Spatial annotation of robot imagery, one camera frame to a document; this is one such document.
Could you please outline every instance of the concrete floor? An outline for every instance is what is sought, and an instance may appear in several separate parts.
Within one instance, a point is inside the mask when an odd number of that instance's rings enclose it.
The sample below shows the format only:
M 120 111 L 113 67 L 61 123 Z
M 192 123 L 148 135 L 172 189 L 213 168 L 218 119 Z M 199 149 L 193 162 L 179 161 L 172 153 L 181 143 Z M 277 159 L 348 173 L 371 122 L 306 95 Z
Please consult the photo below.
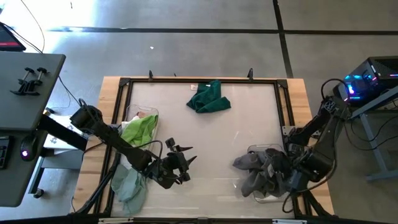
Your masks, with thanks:
M 276 29 L 272 0 L 25 0 L 44 29 L 58 26 L 113 28 Z M 394 0 L 279 0 L 285 29 L 398 30 Z M 39 48 L 42 39 L 19 1 L 8 1 L 0 21 L 17 28 Z M 286 77 L 277 34 L 137 34 L 45 32 L 45 52 L 65 54 L 61 77 L 76 97 L 95 105 L 102 79 L 111 75 Z M 313 114 L 320 103 L 320 85 L 341 78 L 369 56 L 398 55 L 398 35 L 286 35 L 295 78 L 303 78 Z M 49 107 L 67 107 L 68 96 L 57 83 Z M 77 105 L 56 109 L 72 114 Z M 376 130 L 383 119 L 371 118 Z M 396 123 L 384 130 L 388 138 Z M 396 141 L 385 147 L 388 150 Z M 372 152 L 352 148 L 344 133 L 338 141 L 339 166 L 329 181 L 337 215 L 343 218 L 396 223 L 398 179 L 367 183 L 376 173 Z M 0 208 L 0 220 L 64 215 L 78 174 L 46 171 L 40 187 L 48 197 L 26 195 L 20 207 Z

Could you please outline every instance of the desk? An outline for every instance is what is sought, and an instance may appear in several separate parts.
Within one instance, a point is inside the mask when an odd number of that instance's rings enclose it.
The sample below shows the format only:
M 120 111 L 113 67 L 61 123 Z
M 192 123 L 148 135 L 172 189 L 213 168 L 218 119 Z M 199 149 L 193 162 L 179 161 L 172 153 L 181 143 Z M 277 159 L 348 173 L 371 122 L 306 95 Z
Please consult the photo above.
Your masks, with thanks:
M 186 78 L 208 78 L 208 77 L 186 77 Z M 220 77 L 220 80 L 227 80 L 229 78 Z M 99 101 L 97 108 L 102 111 L 103 119 L 105 123 L 110 124 L 113 115 L 113 109 L 115 106 L 116 95 L 118 94 L 120 77 L 104 77 L 103 85 L 101 88 L 101 93 L 99 94 Z M 308 105 L 307 93 L 305 91 L 305 85 L 302 79 L 287 79 L 290 92 L 290 101 L 293 110 L 293 116 L 296 126 L 304 126 L 308 121 L 312 119 L 310 108 Z M 127 88 L 123 89 L 121 101 L 124 102 L 127 95 Z M 123 113 L 123 103 L 120 105 L 119 116 L 117 123 L 121 122 Z M 91 139 L 88 143 L 88 147 L 98 144 L 99 140 Z M 80 208 L 86 202 L 86 200 L 93 193 L 100 180 L 101 168 L 103 165 L 103 158 L 105 154 L 106 146 L 101 146 L 96 150 L 87 152 L 85 154 L 83 164 L 81 166 L 80 175 L 78 183 L 76 185 L 75 195 L 73 204 L 75 208 Z M 100 211 L 102 212 L 105 208 L 106 201 L 108 198 L 109 184 L 105 188 L 103 193 L 103 198 L 101 201 Z M 333 213 L 333 206 L 330 200 L 330 194 L 327 184 L 323 184 L 319 188 L 312 191 L 317 200 L 322 204 L 324 209 L 330 213 Z M 303 209 L 303 203 L 299 201 L 300 209 Z
M 16 207 L 22 202 L 29 179 L 36 162 L 42 152 L 42 145 L 47 135 L 44 131 L 37 132 L 38 149 L 36 157 L 29 162 L 23 161 L 20 155 L 22 140 L 38 127 L 45 105 L 50 98 L 57 81 L 65 56 L 60 54 L 30 54 L 17 52 L 0 52 L 0 136 L 14 138 L 7 150 L 7 168 L 0 170 L 0 206 Z M 18 79 L 26 74 L 29 67 L 34 74 L 26 77 L 26 81 L 36 80 L 39 67 L 47 69 L 41 76 L 41 86 L 33 89 L 39 95 L 15 95 L 10 90 L 18 90 Z

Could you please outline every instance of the gray cloth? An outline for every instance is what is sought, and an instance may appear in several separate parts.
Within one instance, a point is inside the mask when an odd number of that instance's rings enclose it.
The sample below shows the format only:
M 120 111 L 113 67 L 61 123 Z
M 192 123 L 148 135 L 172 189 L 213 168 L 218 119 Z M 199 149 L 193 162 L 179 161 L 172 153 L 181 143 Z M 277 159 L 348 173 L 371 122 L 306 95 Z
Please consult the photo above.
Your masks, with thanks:
M 112 190 L 123 203 L 126 215 L 134 215 L 141 211 L 146 197 L 146 180 L 134 169 L 127 170 L 122 164 L 116 168 L 111 182 Z
M 276 149 L 267 149 L 265 151 L 253 151 L 244 156 L 236 158 L 233 166 L 241 170 L 249 170 L 249 177 L 244 181 L 241 191 L 243 197 L 249 196 L 255 190 L 264 195 L 269 193 L 275 197 L 282 196 L 285 191 L 281 188 L 282 182 L 280 173 L 274 171 L 272 166 L 274 155 L 280 155 Z

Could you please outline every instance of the wooden tabletop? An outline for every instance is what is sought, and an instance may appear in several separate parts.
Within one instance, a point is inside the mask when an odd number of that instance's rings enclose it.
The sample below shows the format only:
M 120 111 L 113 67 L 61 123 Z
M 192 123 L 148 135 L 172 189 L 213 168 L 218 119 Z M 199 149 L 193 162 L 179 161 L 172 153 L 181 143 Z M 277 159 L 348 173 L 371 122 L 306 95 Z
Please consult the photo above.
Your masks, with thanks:
M 103 120 L 105 123 L 110 124 L 113 109 L 116 101 L 116 95 L 118 94 L 118 86 L 119 79 L 121 77 L 104 77 L 103 84 L 101 87 L 101 92 L 99 94 L 99 100 L 97 104 L 97 108 L 102 111 Z M 179 78 L 209 78 L 209 77 L 179 77 Z M 227 77 L 219 77 L 217 79 L 224 80 L 229 79 Z M 294 120 L 296 126 L 304 126 L 311 119 L 311 111 L 310 106 L 308 104 L 307 92 L 305 90 L 304 81 L 298 78 L 287 79 L 287 83 L 289 86 L 289 95 L 290 101 L 292 104 L 292 110 L 294 114 Z M 124 88 L 121 102 L 125 102 L 127 94 L 127 88 Z M 285 105 L 283 104 L 283 94 L 282 97 L 282 106 L 284 108 L 285 120 L 288 121 L 287 112 L 285 109 Z M 121 103 L 119 109 L 118 122 L 121 122 L 121 117 L 123 113 L 124 103 Z M 100 141 L 97 138 L 91 138 L 87 147 L 91 147 L 92 145 L 98 144 Z M 100 181 L 101 168 L 103 165 L 103 158 L 105 155 L 106 146 L 100 146 L 95 150 L 87 152 L 84 156 L 83 163 L 81 165 L 80 174 L 78 178 L 78 182 L 75 189 L 73 206 L 78 210 L 83 206 L 83 204 L 88 200 L 91 194 L 94 192 Z M 109 192 L 109 184 L 104 190 L 103 199 L 101 202 L 102 212 L 106 205 L 106 199 L 108 198 Z M 327 183 L 319 186 L 318 188 L 312 190 L 315 198 L 319 201 L 319 203 L 323 206 L 323 208 L 329 213 L 334 213 L 333 206 L 330 199 L 329 188 Z M 303 204 L 299 201 L 300 209 L 304 212 Z

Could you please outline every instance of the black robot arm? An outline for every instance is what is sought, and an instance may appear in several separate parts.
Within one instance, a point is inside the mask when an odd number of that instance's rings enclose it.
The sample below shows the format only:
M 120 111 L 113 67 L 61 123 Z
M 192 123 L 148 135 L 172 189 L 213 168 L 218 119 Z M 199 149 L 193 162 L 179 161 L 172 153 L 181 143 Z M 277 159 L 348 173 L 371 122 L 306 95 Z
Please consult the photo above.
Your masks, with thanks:
M 286 182 L 291 192 L 307 190 L 307 184 L 321 181 L 335 165 L 335 142 L 350 117 L 348 105 L 340 98 L 327 96 L 318 114 L 303 128 L 294 128 L 284 139 L 292 174 Z M 311 136 L 319 131 L 318 141 L 308 146 Z
M 159 158 L 148 150 L 133 147 L 119 136 L 117 128 L 105 124 L 102 113 L 94 106 L 88 106 L 83 100 L 81 108 L 70 118 L 71 124 L 84 133 L 94 134 L 105 144 L 112 146 L 127 157 L 131 167 L 144 176 L 153 179 L 165 189 L 171 188 L 173 183 L 181 184 L 190 180 L 187 170 L 189 164 L 196 158 L 185 159 L 182 151 L 189 148 L 174 146 L 171 138 L 166 141 L 167 147 L 172 151 L 165 158 Z M 174 174 L 173 170 L 178 169 L 180 175 Z

